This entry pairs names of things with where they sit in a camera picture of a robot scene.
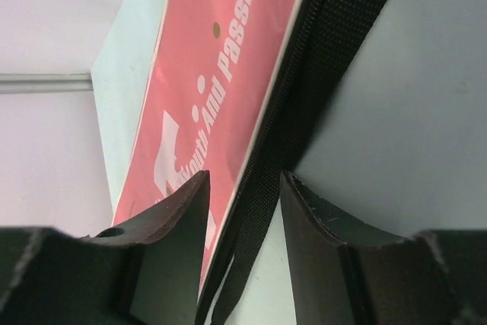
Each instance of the light blue panel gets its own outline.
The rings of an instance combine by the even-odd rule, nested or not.
[[[166,0],[124,0],[91,76],[113,210],[129,168]]]
[[[205,325],[211,325],[214,298]],[[225,325],[296,325],[294,298],[284,238],[281,203],[278,202],[269,231],[253,264],[242,297]]]
[[[409,235],[487,227],[487,0],[389,0],[298,176]]]

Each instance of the hole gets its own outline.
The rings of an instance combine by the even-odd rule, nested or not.
[[[107,230],[100,232],[97,237],[115,237],[120,236],[124,232],[125,230],[122,228],[108,228]]]
[[[213,24],[213,36],[215,36],[215,38],[220,37],[220,24],[218,24],[218,22]]]

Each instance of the brown dot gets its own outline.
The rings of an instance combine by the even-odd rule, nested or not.
[[[218,22],[213,24],[213,34],[215,35],[215,38],[220,37],[220,24],[218,24]]]

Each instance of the white surface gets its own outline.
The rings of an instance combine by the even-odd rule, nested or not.
[[[129,169],[165,4],[124,0],[91,70],[113,207]]]
[[[384,230],[487,227],[487,0],[389,0],[297,170]]]
[[[0,95],[0,225],[110,226],[92,92]]]
[[[210,325],[213,306],[206,318]],[[225,325],[295,325],[294,299],[284,240],[281,204],[257,256],[242,298]]]
[[[89,72],[123,0],[0,0],[0,73]]]

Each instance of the white logo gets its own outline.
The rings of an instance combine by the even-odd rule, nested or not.
[[[179,188],[180,172],[176,171],[176,138],[179,125],[164,111],[162,119],[161,146],[154,165],[154,182],[164,196],[167,196],[167,185],[172,192]]]

